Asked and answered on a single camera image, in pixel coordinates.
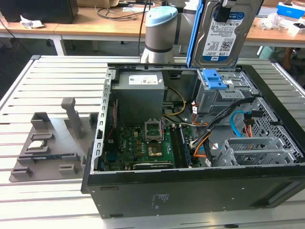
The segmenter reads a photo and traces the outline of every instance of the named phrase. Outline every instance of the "green circuit board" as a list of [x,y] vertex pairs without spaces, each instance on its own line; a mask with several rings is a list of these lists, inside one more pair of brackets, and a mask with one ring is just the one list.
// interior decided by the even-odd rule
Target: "green circuit board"
[[[152,127],[148,132],[152,135],[160,133],[158,126]],[[187,143],[193,139],[190,128],[184,128],[184,135]],[[175,167],[170,128],[168,126],[164,127],[163,141],[161,143],[154,140],[146,142],[144,126],[123,127],[120,129],[116,155],[113,157],[108,155],[106,157],[106,166],[110,171],[126,170],[128,169],[126,164],[132,165],[145,162],[172,163],[173,167]]]

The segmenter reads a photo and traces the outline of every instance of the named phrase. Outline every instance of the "blue cable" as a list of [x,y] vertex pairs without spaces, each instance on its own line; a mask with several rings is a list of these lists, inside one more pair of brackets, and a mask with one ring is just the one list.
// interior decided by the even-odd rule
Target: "blue cable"
[[230,118],[230,124],[231,124],[231,127],[232,127],[233,131],[236,133],[236,135],[237,135],[238,137],[242,137],[242,135],[239,133],[239,131],[237,130],[236,126],[234,125],[233,118],[234,118],[234,115],[235,115],[236,113],[245,114],[245,112],[244,112],[244,111],[235,111],[235,112],[231,115],[231,118]]

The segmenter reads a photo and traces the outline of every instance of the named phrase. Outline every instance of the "hard drive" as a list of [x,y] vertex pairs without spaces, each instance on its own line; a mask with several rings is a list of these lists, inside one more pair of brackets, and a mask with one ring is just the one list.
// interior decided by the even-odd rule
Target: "hard drive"
[[188,66],[234,67],[262,2],[262,0],[200,2],[187,53]]

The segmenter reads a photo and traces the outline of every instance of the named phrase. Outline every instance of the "wooden desk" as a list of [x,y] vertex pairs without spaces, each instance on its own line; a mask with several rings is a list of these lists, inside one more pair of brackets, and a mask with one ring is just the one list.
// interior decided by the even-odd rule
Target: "wooden desk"
[[[3,24],[8,28],[12,33],[34,33],[34,34],[54,34],[55,28],[59,25],[58,23],[45,23],[44,27],[27,29],[19,22],[7,22],[3,16],[0,16]],[[7,33],[7,30],[0,23],[0,32]]]
[[[106,12],[106,10],[103,10],[101,14],[105,15]],[[107,16],[120,17],[129,14],[132,14],[132,12],[120,11],[114,14],[108,14]],[[138,37],[140,24],[140,20],[112,21],[100,17],[94,8],[79,8],[78,15],[74,19],[73,24],[59,24],[55,28],[54,33],[60,35]],[[142,36],[145,36],[145,23],[142,26]]]
[[255,44],[259,43],[258,46],[305,47],[305,34],[292,36],[284,28],[281,28],[280,31],[278,29],[262,30],[258,24],[259,20],[260,18],[255,18],[246,38],[245,45],[257,46]]
[[[117,12],[109,14],[110,17],[128,15],[131,12]],[[256,18],[248,33],[245,45],[251,46],[275,46],[275,47],[299,47],[305,48],[305,34],[291,36],[287,30],[262,30],[257,24]],[[138,41],[141,20],[112,21],[97,15],[94,8],[79,8],[73,24],[46,23],[44,28],[26,29],[18,22],[7,23],[2,21],[17,38],[52,39],[58,55],[65,55],[63,40],[92,40],[95,41]],[[5,28],[0,25],[0,37],[11,37]],[[145,41],[145,23],[142,26],[141,41]]]
[[[27,29],[19,22],[7,22],[3,16],[0,16],[6,28],[14,34],[16,38],[33,38],[33,39],[51,39],[58,55],[65,55],[66,50],[63,40],[59,35],[54,34],[54,30],[59,25],[58,23],[45,23],[44,27],[36,29]],[[12,35],[0,23],[0,37],[12,38]]]

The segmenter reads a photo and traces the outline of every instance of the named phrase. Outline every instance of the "motherboard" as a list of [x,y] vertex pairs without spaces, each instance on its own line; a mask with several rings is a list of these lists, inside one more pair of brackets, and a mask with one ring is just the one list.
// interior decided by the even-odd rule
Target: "motherboard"
[[[104,160],[101,162],[105,171],[176,168],[176,160],[178,167],[180,161],[185,161],[187,166],[190,163],[189,144],[193,140],[193,134],[189,127],[160,128],[156,124],[121,127],[117,136],[117,141],[110,139],[107,143],[111,150],[105,152]],[[149,138],[154,136],[161,136],[161,139]]]

